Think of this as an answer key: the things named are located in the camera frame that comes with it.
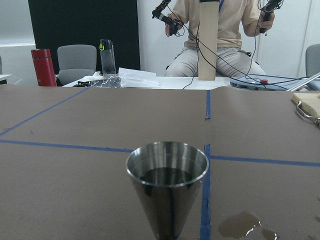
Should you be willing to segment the red thermos bottle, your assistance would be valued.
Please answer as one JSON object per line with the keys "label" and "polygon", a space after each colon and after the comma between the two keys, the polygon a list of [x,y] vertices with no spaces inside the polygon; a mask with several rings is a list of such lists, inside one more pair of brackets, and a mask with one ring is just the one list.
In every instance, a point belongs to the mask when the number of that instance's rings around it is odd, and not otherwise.
{"label": "red thermos bottle", "polygon": [[38,85],[40,87],[56,87],[57,82],[50,50],[32,49],[31,56]]}

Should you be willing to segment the seated person in beige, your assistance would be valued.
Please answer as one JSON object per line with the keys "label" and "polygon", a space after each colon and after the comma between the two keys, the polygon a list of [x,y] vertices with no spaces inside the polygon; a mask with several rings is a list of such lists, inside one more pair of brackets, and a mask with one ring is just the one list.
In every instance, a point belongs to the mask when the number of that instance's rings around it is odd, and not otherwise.
{"label": "seated person in beige", "polygon": [[[240,77],[243,74],[264,75],[261,66],[242,50],[242,36],[239,28],[248,37],[260,35],[261,29],[270,30],[275,14],[265,19],[265,12],[258,8],[256,0],[224,0],[219,5],[217,28],[216,70],[228,77]],[[198,0],[178,0],[170,16],[182,24],[188,24],[188,39],[181,52],[168,64],[166,77],[198,76],[198,58],[200,44],[196,38],[201,34],[200,2]]]}

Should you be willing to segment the blue teach pendant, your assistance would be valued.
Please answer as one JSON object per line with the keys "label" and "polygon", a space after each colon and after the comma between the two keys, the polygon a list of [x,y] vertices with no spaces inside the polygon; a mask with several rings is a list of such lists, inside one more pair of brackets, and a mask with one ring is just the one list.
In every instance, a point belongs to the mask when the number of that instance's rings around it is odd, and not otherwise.
{"label": "blue teach pendant", "polygon": [[286,91],[302,83],[306,78],[247,74],[230,80],[230,85],[252,91]]}

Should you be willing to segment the grey office chair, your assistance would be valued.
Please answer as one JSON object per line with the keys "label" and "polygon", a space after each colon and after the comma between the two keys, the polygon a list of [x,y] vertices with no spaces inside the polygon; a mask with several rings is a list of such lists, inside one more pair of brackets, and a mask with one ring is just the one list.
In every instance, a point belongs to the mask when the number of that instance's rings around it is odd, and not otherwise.
{"label": "grey office chair", "polygon": [[64,86],[92,76],[97,67],[97,49],[88,44],[72,44],[57,49],[58,80]]}

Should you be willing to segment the steel cone jigger cup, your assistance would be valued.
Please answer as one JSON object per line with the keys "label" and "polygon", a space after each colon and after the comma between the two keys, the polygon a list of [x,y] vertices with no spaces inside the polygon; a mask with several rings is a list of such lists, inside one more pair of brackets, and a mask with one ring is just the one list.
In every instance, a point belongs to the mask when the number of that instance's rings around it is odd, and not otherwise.
{"label": "steel cone jigger cup", "polygon": [[155,238],[177,240],[209,170],[205,153],[159,141],[133,150],[125,166]]}

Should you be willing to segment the crumpled clear plastic bag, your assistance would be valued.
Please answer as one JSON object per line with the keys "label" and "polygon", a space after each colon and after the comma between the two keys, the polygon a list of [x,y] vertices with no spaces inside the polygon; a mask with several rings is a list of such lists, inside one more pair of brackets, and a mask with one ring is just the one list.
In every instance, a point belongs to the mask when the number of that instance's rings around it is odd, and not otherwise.
{"label": "crumpled clear plastic bag", "polygon": [[106,76],[97,76],[89,81],[89,87],[96,88],[124,88],[126,85],[125,74],[107,74]]}

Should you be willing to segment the clear water bottle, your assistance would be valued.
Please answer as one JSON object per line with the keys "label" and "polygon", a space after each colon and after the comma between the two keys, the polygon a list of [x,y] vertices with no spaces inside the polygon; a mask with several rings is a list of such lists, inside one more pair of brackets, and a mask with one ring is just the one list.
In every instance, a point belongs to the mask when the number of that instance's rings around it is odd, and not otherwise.
{"label": "clear water bottle", "polygon": [[101,39],[99,44],[102,75],[116,74],[114,46],[110,39]]}

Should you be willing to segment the wooden post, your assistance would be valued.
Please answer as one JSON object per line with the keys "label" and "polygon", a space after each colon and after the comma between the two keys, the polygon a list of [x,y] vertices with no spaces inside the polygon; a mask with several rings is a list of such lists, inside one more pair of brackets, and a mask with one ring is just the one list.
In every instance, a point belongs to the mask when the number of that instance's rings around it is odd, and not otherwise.
{"label": "wooden post", "polygon": [[214,81],[216,78],[219,5],[218,0],[199,2],[198,79],[200,81]]}

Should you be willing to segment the wooden cutting board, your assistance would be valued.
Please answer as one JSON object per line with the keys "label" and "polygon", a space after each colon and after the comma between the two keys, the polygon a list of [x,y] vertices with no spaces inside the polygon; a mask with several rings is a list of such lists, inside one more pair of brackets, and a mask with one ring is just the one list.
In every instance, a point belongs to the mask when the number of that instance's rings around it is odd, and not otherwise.
{"label": "wooden cutting board", "polygon": [[320,94],[297,92],[292,96],[298,109],[303,110],[312,117],[320,117]]}

